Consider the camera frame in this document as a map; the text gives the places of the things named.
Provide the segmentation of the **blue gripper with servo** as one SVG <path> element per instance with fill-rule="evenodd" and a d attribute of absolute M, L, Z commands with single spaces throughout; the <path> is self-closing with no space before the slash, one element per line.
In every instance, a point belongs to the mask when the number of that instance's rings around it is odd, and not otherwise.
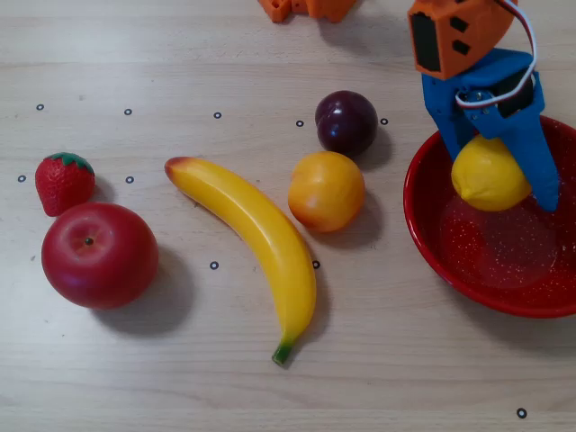
<path fill-rule="evenodd" d="M 540 120 L 542 87 L 535 71 L 522 80 L 532 60 L 525 52 L 494 49 L 447 80 L 424 75 L 424 102 L 453 161 L 477 130 L 486 139 L 501 139 L 539 205 L 554 212 L 560 180 Z"/>

